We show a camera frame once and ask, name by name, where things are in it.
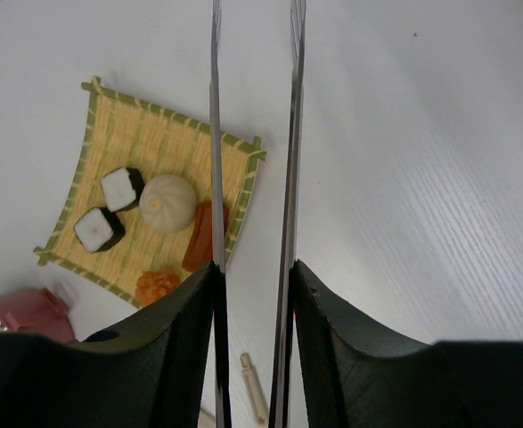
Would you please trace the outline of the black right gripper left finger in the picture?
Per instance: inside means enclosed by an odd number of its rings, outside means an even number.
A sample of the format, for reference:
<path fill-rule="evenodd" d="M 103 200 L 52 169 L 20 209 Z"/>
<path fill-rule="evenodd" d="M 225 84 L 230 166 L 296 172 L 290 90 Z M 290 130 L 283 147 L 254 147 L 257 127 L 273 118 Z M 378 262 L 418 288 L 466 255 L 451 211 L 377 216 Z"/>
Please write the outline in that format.
<path fill-rule="evenodd" d="M 0 427 L 194 427 L 217 269 L 86 340 L 0 333 Z"/>

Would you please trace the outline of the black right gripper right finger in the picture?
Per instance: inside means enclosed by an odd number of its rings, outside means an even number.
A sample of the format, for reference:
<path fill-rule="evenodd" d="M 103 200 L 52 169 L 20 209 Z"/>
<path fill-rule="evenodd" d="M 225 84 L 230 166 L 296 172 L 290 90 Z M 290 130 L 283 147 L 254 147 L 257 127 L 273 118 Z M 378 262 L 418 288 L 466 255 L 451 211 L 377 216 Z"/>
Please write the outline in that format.
<path fill-rule="evenodd" d="M 292 270 L 313 427 L 523 427 L 523 342 L 418 342 Z"/>

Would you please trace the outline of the metal tongs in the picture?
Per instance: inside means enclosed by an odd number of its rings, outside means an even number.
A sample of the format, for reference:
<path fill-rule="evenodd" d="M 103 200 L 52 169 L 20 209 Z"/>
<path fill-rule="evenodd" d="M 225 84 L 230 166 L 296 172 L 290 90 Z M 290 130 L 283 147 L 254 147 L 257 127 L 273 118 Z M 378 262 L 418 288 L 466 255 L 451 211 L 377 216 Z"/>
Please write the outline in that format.
<path fill-rule="evenodd" d="M 210 34 L 209 120 L 211 151 L 211 204 L 213 263 L 217 269 L 214 290 L 214 330 L 216 353 L 216 426 L 230 427 L 229 335 L 225 278 L 225 229 L 223 209 L 222 142 L 219 111 L 218 52 L 221 4 L 213 3 Z M 290 425 L 290 362 L 292 352 L 294 292 L 292 269 L 296 260 L 298 182 L 304 99 L 306 3 L 290 3 L 291 99 L 287 174 L 282 221 L 279 290 L 274 334 L 274 362 L 268 425 Z"/>

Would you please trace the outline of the orange fried chicken piece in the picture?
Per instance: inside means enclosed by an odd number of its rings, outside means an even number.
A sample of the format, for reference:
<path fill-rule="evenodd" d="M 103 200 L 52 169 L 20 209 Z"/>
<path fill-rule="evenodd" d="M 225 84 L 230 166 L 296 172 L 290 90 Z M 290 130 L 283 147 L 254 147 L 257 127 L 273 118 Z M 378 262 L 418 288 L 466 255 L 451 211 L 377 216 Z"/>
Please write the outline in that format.
<path fill-rule="evenodd" d="M 174 291 L 181 281 L 179 276 L 171 271 L 145 271 L 137 280 L 135 297 L 142 307 Z"/>

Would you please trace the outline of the red sausage piece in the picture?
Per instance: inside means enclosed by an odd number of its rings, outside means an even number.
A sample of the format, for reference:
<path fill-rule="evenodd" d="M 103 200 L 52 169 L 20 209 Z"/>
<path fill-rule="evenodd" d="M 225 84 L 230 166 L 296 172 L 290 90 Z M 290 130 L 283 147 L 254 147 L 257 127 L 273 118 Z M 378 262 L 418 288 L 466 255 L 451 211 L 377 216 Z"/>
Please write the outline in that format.
<path fill-rule="evenodd" d="M 194 272 L 212 259 L 212 203 L 204 201 L 197 207 L 192 235 L 184 255 L 182 268 Z"/>

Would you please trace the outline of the pink lunch box tier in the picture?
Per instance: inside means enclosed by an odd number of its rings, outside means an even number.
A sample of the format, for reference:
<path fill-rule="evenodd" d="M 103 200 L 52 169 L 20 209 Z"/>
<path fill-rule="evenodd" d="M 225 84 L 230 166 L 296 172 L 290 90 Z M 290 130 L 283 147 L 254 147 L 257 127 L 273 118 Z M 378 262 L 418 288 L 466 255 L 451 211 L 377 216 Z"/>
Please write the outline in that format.
<path fill-rule="evenodd" d="M 68 305 L 46 288 L 26 288 L 0 295 L 0 333 L 38 333 L 57 342 L 75 334 Z"/>

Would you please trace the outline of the sushi roll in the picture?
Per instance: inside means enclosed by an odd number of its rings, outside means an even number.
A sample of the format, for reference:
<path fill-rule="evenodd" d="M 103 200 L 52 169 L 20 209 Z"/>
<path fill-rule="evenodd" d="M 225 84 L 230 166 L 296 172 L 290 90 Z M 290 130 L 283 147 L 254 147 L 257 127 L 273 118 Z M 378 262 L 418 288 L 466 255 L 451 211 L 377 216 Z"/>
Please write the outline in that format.
<path fill-rule="evenodd" d="M 111 212 L 131 210 L 140 201 L 145 183 L 139 169 L 117 168 L 101 179 L 101 189 Z"/>
<path fill-rule="evenodd" d="M 126 233 L 118 215 L 106 207 L 90 209 L 75 223 L 73 229 L 78 241 L 89 253 L 109 250 Z"/>

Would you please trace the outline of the white steamed bun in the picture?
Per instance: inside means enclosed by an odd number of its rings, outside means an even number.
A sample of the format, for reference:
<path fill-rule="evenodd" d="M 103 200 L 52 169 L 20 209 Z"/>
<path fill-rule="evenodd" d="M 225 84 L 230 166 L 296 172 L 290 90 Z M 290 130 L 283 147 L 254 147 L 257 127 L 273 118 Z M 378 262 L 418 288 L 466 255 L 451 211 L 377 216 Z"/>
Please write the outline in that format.
<path fill-rule="evenodd" d="M 139 209 L 143 222 L 167 235 L 187 228 L 195 219 L 198 196 L 184 178 L 162 174 L 144 187 Z"/>

